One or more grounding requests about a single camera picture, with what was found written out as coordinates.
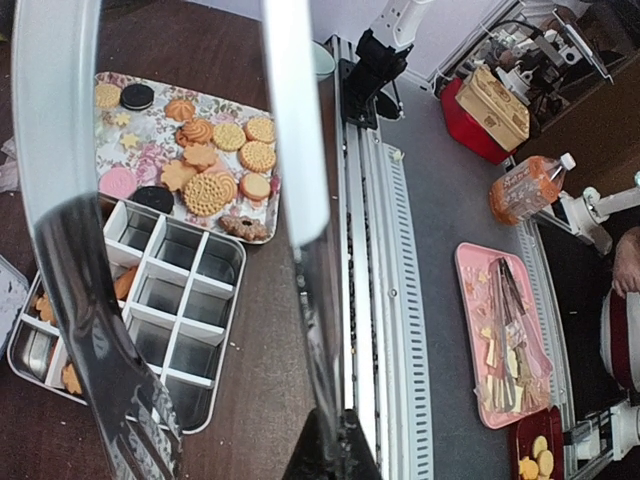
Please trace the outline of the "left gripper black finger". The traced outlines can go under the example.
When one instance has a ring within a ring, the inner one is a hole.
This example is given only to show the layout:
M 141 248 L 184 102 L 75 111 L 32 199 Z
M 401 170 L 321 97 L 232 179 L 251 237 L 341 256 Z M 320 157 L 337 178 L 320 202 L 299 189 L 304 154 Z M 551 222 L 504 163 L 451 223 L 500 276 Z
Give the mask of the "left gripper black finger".
M 319 409 L 312 409 L 282 478 L 379 480 L 380 471 L 356 411 L 343 412 L 337 435 L 329 440 Z

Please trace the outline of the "silver serving tongs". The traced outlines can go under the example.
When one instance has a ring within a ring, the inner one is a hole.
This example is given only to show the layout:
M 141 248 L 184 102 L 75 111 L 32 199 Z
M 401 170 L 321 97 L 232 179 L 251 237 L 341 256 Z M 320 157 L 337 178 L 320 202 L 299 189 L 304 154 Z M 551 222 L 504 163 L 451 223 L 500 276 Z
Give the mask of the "silver serving tongs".
M 102 1 L 20 1 L 12 45 L 13 131 L 36 287 L 60 342 L 45 375 L 72 365 L 115 479 L 175 479 L 183 423 L 211 418 L 246 254 L 240 243 L 129 202 L 120 132 L 96 104 Z M 341 328 L 309 5 L 266 1 L 262 31 L 286 213 L 315 408 L 288 479 L 343 479 Z

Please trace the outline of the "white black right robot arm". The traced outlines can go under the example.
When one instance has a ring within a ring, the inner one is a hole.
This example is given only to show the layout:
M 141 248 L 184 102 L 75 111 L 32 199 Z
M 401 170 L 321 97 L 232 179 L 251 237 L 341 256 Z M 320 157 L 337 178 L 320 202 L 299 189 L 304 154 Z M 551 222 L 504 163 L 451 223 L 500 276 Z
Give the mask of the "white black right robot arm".
M 341 116 L 344 122 L 375 130 L 380 117 L 404 115 L 396 79 L 408 66 L 417 30 L 431 2 L 390 1 L 356 45 L 355 62 L 339 61 Z

